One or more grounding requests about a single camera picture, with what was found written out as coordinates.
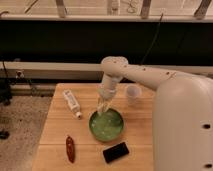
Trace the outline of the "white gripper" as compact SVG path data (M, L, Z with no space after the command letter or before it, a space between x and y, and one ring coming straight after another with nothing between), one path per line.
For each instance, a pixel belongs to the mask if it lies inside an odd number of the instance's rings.
M112 99L104 100L103 98L113 98L116 94L116 86L121 81L120 77L113 77L107 74L103 75L102 82L98 88L98 103L97 112L101 115L103 112L107 112L110 108Z

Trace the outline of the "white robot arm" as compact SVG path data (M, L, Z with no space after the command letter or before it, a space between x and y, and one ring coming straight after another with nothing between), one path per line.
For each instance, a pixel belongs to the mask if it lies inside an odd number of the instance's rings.
M213 79L177 70L102 59L99 94L116 94L124 78L156 92L153 101L153 170L213 171Z

